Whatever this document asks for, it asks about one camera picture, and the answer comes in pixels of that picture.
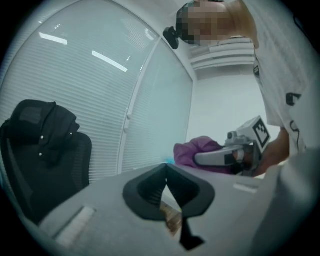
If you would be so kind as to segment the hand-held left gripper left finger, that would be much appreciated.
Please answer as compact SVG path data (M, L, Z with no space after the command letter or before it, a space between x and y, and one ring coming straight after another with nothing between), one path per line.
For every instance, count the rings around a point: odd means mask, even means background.
M55 208L39 228L77 256L178 256L180 244L166 224L141 219L123 199L125 184L151 169L89 185Z

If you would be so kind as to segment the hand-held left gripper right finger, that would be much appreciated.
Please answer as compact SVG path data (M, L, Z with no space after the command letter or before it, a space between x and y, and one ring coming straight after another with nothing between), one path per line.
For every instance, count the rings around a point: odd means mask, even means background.
M182 210L182 243L166 256L241 256L249 239L236 238L235 225L253 200L258 179L168 164L167 185Z

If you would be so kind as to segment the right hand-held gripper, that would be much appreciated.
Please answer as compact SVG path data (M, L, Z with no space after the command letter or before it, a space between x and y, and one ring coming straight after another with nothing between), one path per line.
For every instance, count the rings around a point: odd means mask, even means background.
M197 153L194 161L206 167L229 167L238 163L243 176L252 177L261 161L271 136L260 116L250 119L227 134L225 147Z

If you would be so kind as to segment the purple microfiber cloth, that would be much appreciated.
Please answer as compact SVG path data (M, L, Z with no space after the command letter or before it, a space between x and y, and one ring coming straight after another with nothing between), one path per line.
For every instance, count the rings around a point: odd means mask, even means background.
M235 166L210 167L200 166L194 162L194 156L198 153L207 153L221 150L223 147L208 136L200 136L187 143L176 143L173 148L174 161L177 165L187 166L207 172L234 175Z

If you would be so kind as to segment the person's right forearm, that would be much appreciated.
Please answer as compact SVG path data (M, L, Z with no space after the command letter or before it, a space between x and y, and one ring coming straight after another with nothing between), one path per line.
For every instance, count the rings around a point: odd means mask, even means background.
M285 128L281 128L277 138L270 142L262 154L256 170L258 176L265 174L268 168L284 162L290 155L290 137Z

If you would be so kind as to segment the black mesh office chair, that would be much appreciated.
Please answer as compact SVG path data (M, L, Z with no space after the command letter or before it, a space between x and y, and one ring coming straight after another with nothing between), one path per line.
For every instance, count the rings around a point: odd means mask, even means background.
M77 131L77 146L65 151L57 165L36 156L39 147L9 138L9 120L0 127L0 150L5 176L23 214L40 223L53 209L89 185L92 141Z

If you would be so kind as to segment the white window blinds panel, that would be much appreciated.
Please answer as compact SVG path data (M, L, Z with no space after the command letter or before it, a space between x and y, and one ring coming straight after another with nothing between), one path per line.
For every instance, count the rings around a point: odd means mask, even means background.
M186 141L193 81L161 40L141 81L127 130L122 172L163 163Z
M89 181L117 174L126 115L159 35L110 0L79 0L42 21L0 87L0 125L23 100L55 102L89 136Z

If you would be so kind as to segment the black jacket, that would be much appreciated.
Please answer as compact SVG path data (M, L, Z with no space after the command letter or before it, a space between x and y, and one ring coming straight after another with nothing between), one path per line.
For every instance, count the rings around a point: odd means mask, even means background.
M48 166L58 164L63 154L78 145L76 115L56 102L26 99L14 109L8 122L8 137L20 145L36 145L35 154Z

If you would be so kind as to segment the person's white printed t-shirt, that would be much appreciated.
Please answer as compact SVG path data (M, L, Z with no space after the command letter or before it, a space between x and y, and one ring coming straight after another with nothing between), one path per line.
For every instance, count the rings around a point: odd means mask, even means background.
M254 75L262 94L267 124L289 134L289 153L306 150L290 114L305 89L320 85L320 56L295 24L281 0L243 0L253 17L259 47Z

